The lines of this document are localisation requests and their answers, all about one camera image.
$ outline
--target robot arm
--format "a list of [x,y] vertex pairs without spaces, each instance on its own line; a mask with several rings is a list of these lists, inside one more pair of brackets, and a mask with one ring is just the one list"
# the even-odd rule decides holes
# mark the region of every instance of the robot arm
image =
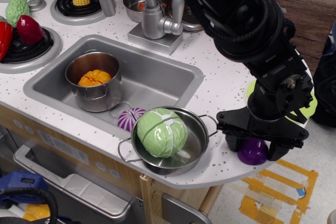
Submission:
[[301,148],[308,132],[297,124],[307,119],[313,84],[290,39],[294,24],[285,19],[274,0],[186,0],[205,32],[226,58],[243,63],[256,77],[245,108],[217,114],[217,128],[226,134],[231,150],[254,136],[271,141],[271,161],[289,149]]

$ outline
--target speckled white countertop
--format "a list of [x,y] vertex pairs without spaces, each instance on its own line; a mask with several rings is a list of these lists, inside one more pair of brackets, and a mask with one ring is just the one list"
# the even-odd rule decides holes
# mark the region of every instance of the speckled white countertop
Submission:
[[[113,17],[82,26],[69,26],[58,23],[50,15],[50,5],[54,0],[45,0],[47,6],[33,17],[41,26],[56,31],[62,40],[62,52],[85,35],[98,34],[121,43],[128,43],[127,33],[137,24],[128,18],[122,0],[115,0],[117,13]],[[0,16],[5,17],[7,3],[0,3]],[[204,81],[195,92],[186,108],[197,115],[209,114],[216,117],[222,110],[239,109],[245,106],[245,91],[253,81],[248,69],[241,63],[235,63],[223,57],[215,48],[213,40],[203,31],[183,33],[183,42],[171,55],[159,55],[194,65],[204,74]],[[62,113],[45,104],[27,97],[23,92],[24,83],[42,68],[20,74],[0,73],[0,104],[41,123],[67,137],[70,137],[94,150],[119,162],[119,138],[89,125],[66,113]],[[208,131],[214,132],[212,120],[204,120]],[[122,145],[123,153],[129,152],[125,158],[136,159],[137,155],[131,143]],[[227,147],[225,135],[220,133],[211,136],[209,146],[199,163],[189,172],[180,176],[161,176],[149,171],[142,162],[125,163],[168,186],[178,189],[208,187],[232,182],[256,173],[272,162],[260,166],[243,164],[237,153]]]

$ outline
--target sink basin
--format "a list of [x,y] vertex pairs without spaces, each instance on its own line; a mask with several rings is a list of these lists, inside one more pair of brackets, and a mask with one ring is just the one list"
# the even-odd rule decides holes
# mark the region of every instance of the sink basin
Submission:
[[[109,111],[87,112],[77,106],[65,68],[88,50],[114,55],[121,65],[122,101]],[[130,132],[119,128],[119,115],[130,108],[185,107],[203,81],[195,66],[175,61],[99,35],[80,38],[24,85],[24,93],[41,103],[85,121],[119,138]]]

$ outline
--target oven door handle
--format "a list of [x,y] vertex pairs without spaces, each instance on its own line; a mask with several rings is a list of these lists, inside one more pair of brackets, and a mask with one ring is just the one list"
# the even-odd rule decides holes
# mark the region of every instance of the oven door handle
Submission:
[[131,210],[131,205],[127,201],[78,174],[70,174],[66,178],[61,178],[27,158],[28,154],[33,155],[31,149],[22,145],[14,153],[14,161],[31,173],[40,174],[62,193],[100,212],[111,221],[115,219],[119,222],[127,217]]

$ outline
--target wooden cabinet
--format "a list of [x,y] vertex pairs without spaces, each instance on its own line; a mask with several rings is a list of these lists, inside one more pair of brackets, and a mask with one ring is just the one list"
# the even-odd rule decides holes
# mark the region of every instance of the wooden cabinet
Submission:
[[[222,186],[197,189],[171,188],[2,105],[0,105],[0,118],[1,126],[143,200],[148,224],[168,223],[162,217],[163,194],[168,194],[208,215],[219,195],[218,192],[222,188]],[[39,132],[55,137],[67,146],[85,153],[89,162],[81,162],[73,156],[48,145]],[[97,162],[108,167],[108,170],[113,169],[118,175],[112,176],[108,170],[99,169],[96,166]]]

